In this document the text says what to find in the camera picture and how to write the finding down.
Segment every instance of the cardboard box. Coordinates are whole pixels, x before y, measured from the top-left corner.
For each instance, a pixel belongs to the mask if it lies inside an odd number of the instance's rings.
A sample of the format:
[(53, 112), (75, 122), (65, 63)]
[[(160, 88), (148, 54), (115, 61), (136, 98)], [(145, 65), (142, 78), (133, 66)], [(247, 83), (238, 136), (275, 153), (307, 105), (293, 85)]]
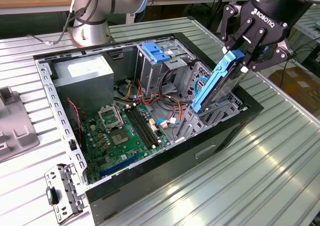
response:
[[(269, 79), (278, 87), (283, 70), (270, 75)], [(281, 89), (315, 117), (320, 116), (320, 83), (299, 67), (288, 68), (283, 75)]]

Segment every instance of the ventilation holes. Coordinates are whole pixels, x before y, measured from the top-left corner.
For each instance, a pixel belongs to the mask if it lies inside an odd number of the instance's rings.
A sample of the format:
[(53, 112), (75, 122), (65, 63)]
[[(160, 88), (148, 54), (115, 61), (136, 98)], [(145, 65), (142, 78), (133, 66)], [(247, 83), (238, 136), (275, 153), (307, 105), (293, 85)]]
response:
[(186, 127), (186, 130), (184, 131), (183, 137), (185, 137), (187, 135), (190, 128), (191, 128), (190, 125), (188, 125), (188, 127)]

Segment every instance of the aluminum table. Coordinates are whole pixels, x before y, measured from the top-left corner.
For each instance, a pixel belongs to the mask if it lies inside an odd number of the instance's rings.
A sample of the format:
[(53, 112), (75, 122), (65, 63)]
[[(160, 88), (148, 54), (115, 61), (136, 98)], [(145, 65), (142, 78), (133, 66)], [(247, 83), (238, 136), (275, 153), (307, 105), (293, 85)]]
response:
[[(110, 27), (117, 42), (183, 32), (211, 59), (222, 44), (195, 20), (178, 18)], [(42, 35), (56, 40), (59, 33)], [(68, 163), (32, 55), (73, 49), (30, 37), (0, 40), (0, 87), (18, 91), (40, 145), (0, 164), (0, 225), (55, 226), (44, 172)], [(231, 145), (101, 225), (305, 225), (320, 210), (320, 122), (260, 73), (242, 87), (262, 113)], [(91, 226), (88, 208), (67, 226)]]

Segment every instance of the metal bracket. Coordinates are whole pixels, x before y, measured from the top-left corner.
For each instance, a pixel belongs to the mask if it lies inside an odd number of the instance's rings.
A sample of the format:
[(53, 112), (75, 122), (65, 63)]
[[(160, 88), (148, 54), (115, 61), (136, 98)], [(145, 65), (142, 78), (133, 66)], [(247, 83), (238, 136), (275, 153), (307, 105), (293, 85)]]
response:
[(83, 212), (85, 195), (77, 195), (75, 184), (80, 182), (75, 166), (58, 164), (44, 174), (48, 202), (59, 225)]

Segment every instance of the red wire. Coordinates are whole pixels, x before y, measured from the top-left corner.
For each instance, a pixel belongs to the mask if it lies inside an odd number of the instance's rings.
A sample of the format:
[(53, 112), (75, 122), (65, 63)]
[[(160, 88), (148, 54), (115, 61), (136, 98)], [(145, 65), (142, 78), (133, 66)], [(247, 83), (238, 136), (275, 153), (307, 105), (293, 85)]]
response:
[(81, 141), (81, 124), (80, 124), (80, 116), (79, 116), (78, 108), (70, 99), (67, 99), (66, 101), (69, 102), (73, 106), (73, 108), (75, 110), (76, 117), (77, 117), (77, 120), (78, 120), (78, 127), (79, 127), (79, 140)]

